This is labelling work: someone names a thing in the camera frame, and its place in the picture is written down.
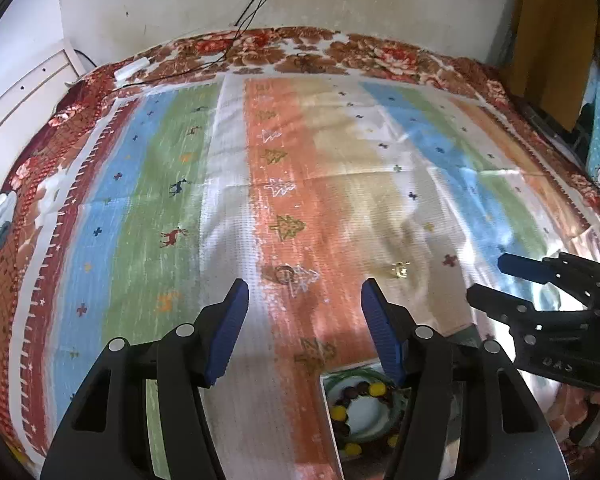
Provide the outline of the person's right hand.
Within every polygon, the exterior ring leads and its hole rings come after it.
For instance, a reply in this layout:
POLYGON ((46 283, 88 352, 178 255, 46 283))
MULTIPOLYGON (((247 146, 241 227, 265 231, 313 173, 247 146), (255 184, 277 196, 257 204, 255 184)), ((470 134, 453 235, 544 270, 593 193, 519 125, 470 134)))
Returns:
POLYGON ((547 417, 558 443, 600 444, 600 391, 561 385, 547 417))

